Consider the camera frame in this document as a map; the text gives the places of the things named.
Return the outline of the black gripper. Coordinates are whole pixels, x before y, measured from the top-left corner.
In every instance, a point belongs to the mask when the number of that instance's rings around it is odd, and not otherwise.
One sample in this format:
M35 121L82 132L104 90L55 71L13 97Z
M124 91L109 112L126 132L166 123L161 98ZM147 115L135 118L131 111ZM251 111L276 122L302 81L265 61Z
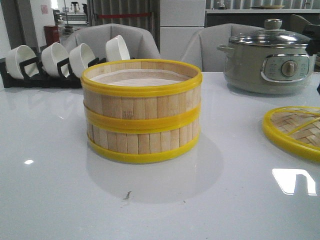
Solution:
M309 37L306 52L309 56L320 53L320 26L316 24L306 24L302 34Z

